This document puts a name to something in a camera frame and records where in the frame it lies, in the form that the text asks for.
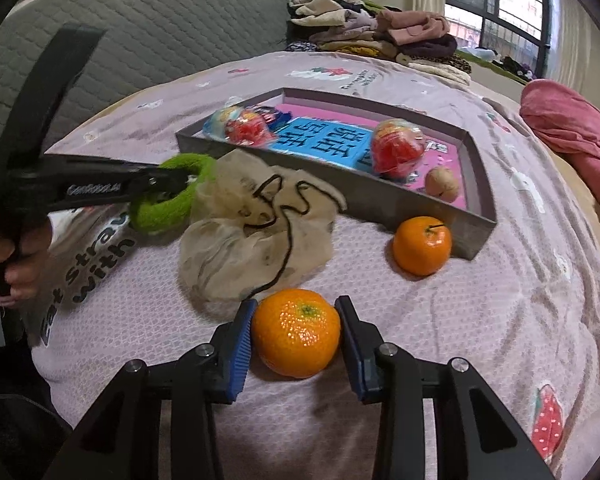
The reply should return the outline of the person's left hand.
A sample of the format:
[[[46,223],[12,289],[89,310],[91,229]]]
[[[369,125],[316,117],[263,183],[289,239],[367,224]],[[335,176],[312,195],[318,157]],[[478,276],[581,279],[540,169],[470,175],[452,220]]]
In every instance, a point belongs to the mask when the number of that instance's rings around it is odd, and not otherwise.
[[[53,228],[49,218],[23,234],[18,246],[0,235],[0,264],[5,263],[16,250],[19,252],[15,261],[6,264],[4,280],[9,292],[6,296],[0,296],[0,307],[14,308],[36,295],[52,237]]]

